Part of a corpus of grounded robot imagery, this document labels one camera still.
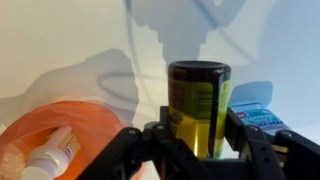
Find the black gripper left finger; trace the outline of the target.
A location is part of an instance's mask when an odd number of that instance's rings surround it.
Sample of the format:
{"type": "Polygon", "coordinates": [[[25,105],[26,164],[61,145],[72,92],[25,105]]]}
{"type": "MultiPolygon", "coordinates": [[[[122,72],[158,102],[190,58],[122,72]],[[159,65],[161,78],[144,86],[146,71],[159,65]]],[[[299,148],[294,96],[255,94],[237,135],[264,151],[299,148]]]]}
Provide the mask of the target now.
{"type": "Polygon", "coordinates": [[[169,108],[160,108],[160,120],[143,131],[122,129],[77,177],[77,180],[130,180],[151,161],[160,180],[196,180],[200,162],[169,129],[169,108]]]}

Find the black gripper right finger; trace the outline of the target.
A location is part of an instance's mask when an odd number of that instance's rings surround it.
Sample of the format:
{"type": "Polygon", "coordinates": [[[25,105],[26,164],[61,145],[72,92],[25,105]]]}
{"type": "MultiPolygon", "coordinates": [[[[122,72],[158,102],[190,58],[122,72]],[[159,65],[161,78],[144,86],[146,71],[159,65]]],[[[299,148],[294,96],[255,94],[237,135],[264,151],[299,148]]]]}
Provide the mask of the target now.
{"type": "Polygon", "coordinates": [[[292,130],[268,135],[228,109],[225,138],[239,153],[227,180],[320,180],[320,146],[292,130]]]}

